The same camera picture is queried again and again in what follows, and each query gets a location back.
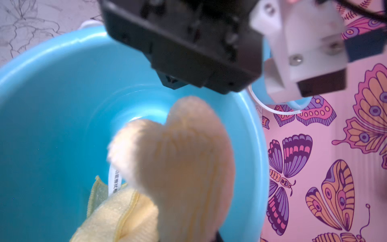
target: black cable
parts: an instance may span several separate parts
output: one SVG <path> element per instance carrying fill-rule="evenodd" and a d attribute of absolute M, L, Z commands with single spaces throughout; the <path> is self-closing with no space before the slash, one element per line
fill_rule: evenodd
<path fill-rule="evenodd" d="M 374 20 L 377 20 L 379 22 L 383 22 L 383 23 L 386 23 L 387 24 L 387 15 L 380 15 L 380 14 L 376 14 L 376 13 L 372 13 L 370 11 L 367 11 L 367 10 L 364 10 L 363 8 L 359 7 L 359 6 L 356 6 L 352 3 L 349 3 L 347 0 L 335 0 L 336 2 L 338 2 L 339 4 L 343 5 L 344 7 L 352 10 L 353 12 L 357 13 L 357 14 L 360 14 L 360 15 L 363 15 L 364 17 L 367 17 L 369 19 L 374 19 Z"/>

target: towel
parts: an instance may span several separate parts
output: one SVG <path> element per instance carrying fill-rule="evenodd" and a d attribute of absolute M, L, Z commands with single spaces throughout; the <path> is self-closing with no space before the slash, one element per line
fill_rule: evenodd
<path fill-rule="evenodd" d="M 87 206 L 87 219 L 70 242 L 158 242 L 158 209 L 132 188 L 108 197 L 108 187 L 97 176 Z"/>

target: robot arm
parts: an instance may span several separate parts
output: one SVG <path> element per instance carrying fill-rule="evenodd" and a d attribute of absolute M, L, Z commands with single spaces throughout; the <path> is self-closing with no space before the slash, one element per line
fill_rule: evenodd
<path fill-rule="evenodd" d="M 345 28 L 332 1 L 101 0 L 101 9 L 109 35 L 142 51 L 172 89 L 239 92 L 263 73 L 282 103 L 346 86 Z"/>

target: butterfly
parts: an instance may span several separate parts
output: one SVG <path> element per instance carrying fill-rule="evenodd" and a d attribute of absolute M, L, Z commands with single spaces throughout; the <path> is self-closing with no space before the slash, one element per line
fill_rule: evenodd
<path fill-rule="evenodd" d="M 366 8 L 368 8 L 368 6 L 371 4 L 371 2 L 372 2 L 372 0 L 364 0 L 364 1 L 362 1 L 358 6 L 361 7 L 361 8 L 363 8 L 363 9 L 366 9 Z M 340 13 L 340 15 L 342 16 L 342 18 L 343 18 L 344 20 L 350 20 L 350 19 L 353 19 L 353 18 L 355 18 L 355 17 L 358 15 L 357 13 L 353 12 L 352 10 L 349 10 L 349 11 L 344 15 L 344 13 L 345 13 L 345 11 L 346 11 L 346 8 L 345 8 L 343 5 L 339 4 L 339 3 L 336 5 L 336 9 L 337 9 L 337 11 Z"/>
<path fill-rule="evenodd" d="M 274 139 L 270 142 L 269 164 L 274 170 L 269 171 L 271 179 L 266 215 L 278 235 L 284 234 L 289 219 L 289 202 L 285 188 L 290 188 L 291 196 L 293 194 L 291 187 L 296 184 L 294 181 L 291 185 L 287 178 L 297 175 L 305 166 L 312 151 L 312 144 L 309 135 L 300 134 L 285 138 L 282 141 L 283 159 L 279 142 Z"/>
<path fill-rule="evenodd" d="M 365 81 L 359 83 L 353 110 L 356 116 L 346 120 L 344 140 L 333 140 L 333 145 L 348 143 L 363 154 L 377 152 L 382 156 L 382 168 L 387 169 L 387 68 L 377 64 L 365 72 Z"/>
<path fill-rule="evenodd" d="M 255 106 L 255 109 L 257 110 L 258 115 L 259 115 L 259 117 L 260 117 L 260 119 L 261 119 L 261 121 L 262 121 L 262 127 L 267 128 L 267 129 L 270 129 L 270 128 L 269 128 L 269 122 L 270 122 L 270 120 L 269 120 L 267 117 L 265 117 L 265 116 L 262 115 L 262 113 L 263 113 L 262 107 L 259 106 L 259 105 L 256 105 L 256 106 Z"/>
<path fill-rule="evenodd" d="M 344 160 L 337 160 L 328 169 L 327 176 L 321 184 L 321 191 L 328 208 L 326 207 L 320 191 L 316 187 L 309 189 L 305 196 L 306 204 L 311 213 L 324 224 L 337 229 L 346 230 L 340 236 L 336 233 L 324 233 L 312 239 L 313 242 L 365 242 L 360 234 L 355 236 L 350 233 L 352 227 L 355 190 L 351 170 Z M 368 214 L 370 214 L 370 205 L 366 204 Z"/>
<path fill-rule="evenodd" d="M 286 104 L 277 105 L 274 109 L 281 112 L 293 111 L 293 109 Z M 329 126 L 336 118 L 336 113 L 332 106 L 322 96 L 314 95 L 310 100 L 310 104 L 302 110 L 302 113 L 296 115 L 274 114 L 274 117 L 280 127 L 292 122 L 295 118 L 305 126 L 308 126 L 311 123 L 321 123 L 325 126 Z"/>
<path fill-rule="evenodd" d="M 348 24 L 346 26 L 345 32 L 341 34 L 341 37 L 343 39 L 349 39 L 359 34 L 364 34 L 364 33 L 370 32 L 371 30 L 379 29 L 385 26 L 386 26 L 385 23 L 379 22 L 374 19 L 361 17 L 353 21 L 352 23 Z"/>
<path fill-rule="evenodd" d="M 270 120 L 268 118 L 266 118 L 265 116 L 262 116 L 262 127 L 270 129 L 269 122 Z"/>

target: butterfly wallpaper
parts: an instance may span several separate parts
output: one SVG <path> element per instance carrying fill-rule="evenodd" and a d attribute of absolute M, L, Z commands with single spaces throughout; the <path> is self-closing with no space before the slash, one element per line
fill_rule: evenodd
<path fill-rule="evenodd" d="M 346 120 L 344 140 L 333 140 L 333 145 L 348 143 L 363 154 L 379 152 L 382 168 L 387 169 L 387 68 L 376 64 L 365 72 L 359 83 L 353 105 L 355 117 Z"/>
<path fill-rule="evenodd" d="M 385 14 L 381 0 L 350 2 Z M 342 39 L 387 31 L 333 4 L 346 25 Z M 346 76 L 345 90 L 314 95 L 300 114 L 262 111 L 270 180 L 259 242 L 387 241 L 387 47 L 349 63 Z"/>

